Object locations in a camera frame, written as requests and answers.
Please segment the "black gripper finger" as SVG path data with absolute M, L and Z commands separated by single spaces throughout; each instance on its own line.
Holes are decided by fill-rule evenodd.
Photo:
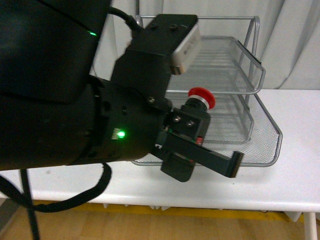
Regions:
M 164 126 L 169 133 L 194 143 L 203 143 L 211 121 L 207 111 L 205 104 L 183 104 L 166 116 Z
M 196 163 L 227 178 L 237 175 L 244 154 L 234 151 L 231 157 L 205 148 L 174 133 L 161 132 L 154 156 L 162 160 L 160 170 L 179 182 L 187 182 Z

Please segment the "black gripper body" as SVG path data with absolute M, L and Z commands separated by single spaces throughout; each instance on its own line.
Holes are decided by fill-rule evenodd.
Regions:
M 86 153 L 89 163 L 132 161 L 155 146 L 171 104 L 165 98 L 171 78 L 164 55 L 126 50 L 110 80 L 91 77 L 98 110 Z

